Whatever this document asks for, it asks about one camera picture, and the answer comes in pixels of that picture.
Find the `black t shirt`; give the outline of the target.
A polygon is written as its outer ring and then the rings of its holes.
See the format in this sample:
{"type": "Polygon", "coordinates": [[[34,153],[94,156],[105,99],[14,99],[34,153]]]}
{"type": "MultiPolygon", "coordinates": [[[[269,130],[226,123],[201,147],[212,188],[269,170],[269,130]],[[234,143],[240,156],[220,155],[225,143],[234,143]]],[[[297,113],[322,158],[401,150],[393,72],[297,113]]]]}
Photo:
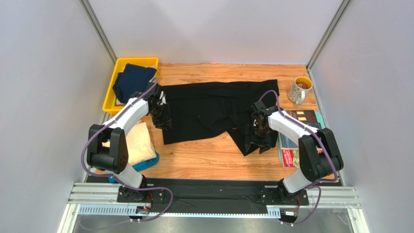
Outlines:
{"type": "Polygon", "coordinates": [[[246,126],[253,123],[250,108],[258,100],[265,106],[276,104],[278,81],[209,82],[166,85],[163,91],[169,105],[172,127],[163,130],[165,145],[213,138],[227,132],[244,156],[258,146],[245,147],[246,126]]]}

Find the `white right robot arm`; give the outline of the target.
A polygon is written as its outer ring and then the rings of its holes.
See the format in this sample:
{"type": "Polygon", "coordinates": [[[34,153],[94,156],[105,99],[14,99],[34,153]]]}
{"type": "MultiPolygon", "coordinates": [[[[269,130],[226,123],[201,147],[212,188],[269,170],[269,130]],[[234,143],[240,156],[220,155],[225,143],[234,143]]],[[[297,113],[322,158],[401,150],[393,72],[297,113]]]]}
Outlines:
{"type": "Polygon", "coordinates": [[[252,145],[263,153],[272,148],[271,133],[278,132],[296,141],[300,168],[278,182],[277,191],[288,197],[331,174],[337,175],[344,162],[333,131],[318,129],[292,118],[278,106],[266,107],[262,101],[251,106],[253,123],[246,126],[245,147],[252,145]]]}

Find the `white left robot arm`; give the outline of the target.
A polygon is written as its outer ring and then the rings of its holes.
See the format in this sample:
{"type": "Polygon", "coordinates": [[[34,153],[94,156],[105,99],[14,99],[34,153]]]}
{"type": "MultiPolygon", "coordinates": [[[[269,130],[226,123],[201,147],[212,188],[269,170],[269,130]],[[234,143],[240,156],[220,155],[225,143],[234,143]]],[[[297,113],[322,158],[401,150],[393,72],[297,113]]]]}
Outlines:
{"type": "Polygon", "coordinates": [[[126,137],[144,116],[151,116],[158,129],[171,129],[172,120],[165,92],[156,77],[150,79],[144,92],[135,92],[126,105],[110,120],[89,128],[88,141],[81,153],[83,169],[90,175],[90,168],[104,172],[124,187],[145,190],[143,175],[128,163],[126,137]]]}

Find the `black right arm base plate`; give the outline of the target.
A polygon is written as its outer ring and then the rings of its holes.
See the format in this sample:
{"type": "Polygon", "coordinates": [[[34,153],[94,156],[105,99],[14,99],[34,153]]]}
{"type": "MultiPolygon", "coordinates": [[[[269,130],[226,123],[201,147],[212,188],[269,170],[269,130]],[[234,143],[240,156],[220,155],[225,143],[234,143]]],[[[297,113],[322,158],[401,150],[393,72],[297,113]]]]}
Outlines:
{"type": "Polygon", "coordinates": [[[260,203],[264,205],[309,205],[308,194],[305,189],[289,193],[285,189],[275,187],[259,188],[260,203]]]}

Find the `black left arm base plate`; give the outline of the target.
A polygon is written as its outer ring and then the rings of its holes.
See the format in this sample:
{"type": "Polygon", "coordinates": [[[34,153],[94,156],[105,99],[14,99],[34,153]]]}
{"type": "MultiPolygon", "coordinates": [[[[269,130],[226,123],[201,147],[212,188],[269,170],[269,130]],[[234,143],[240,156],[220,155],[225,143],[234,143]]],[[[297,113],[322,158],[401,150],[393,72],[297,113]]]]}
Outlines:
{"type": "Polygon", "coordinates": [[[165,190],[136,191],[123,186],[118,189],[119,203],[165,203],[165,190]]]}

